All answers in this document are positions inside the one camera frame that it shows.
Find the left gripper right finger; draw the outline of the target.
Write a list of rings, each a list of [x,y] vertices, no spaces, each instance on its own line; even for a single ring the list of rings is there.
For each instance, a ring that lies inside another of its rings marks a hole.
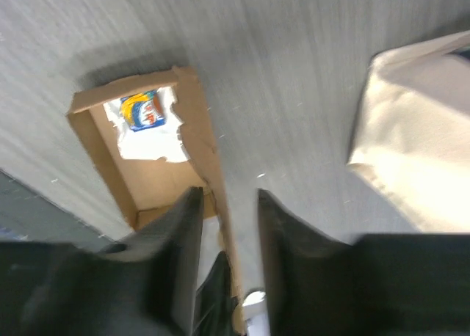
[[[258,191],[272,335],[467,335],[466,234],[338,241]]]

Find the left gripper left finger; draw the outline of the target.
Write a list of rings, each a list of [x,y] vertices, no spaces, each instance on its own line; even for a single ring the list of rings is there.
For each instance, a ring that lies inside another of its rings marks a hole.
[[[1,243],[3,335],[190,335],[203,190],[160,218],[89,252],[72,244]]]

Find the brown cardboard box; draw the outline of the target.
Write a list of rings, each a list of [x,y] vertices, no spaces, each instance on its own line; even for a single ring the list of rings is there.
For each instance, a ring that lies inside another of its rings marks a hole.
[[[190,67],[77,92],[67,115],[131,234],[78,269],[61,335],[242,335],[220,157]]]

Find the white snack packet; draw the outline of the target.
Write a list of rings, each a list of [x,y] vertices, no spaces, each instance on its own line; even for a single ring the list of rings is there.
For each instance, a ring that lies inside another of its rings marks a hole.
[[[117,131],[117,148],[126,160],[188,160],[179,128],[183,122],[173,111],[173,87],[159,87],[117,98],[104,104],[108,121]]]

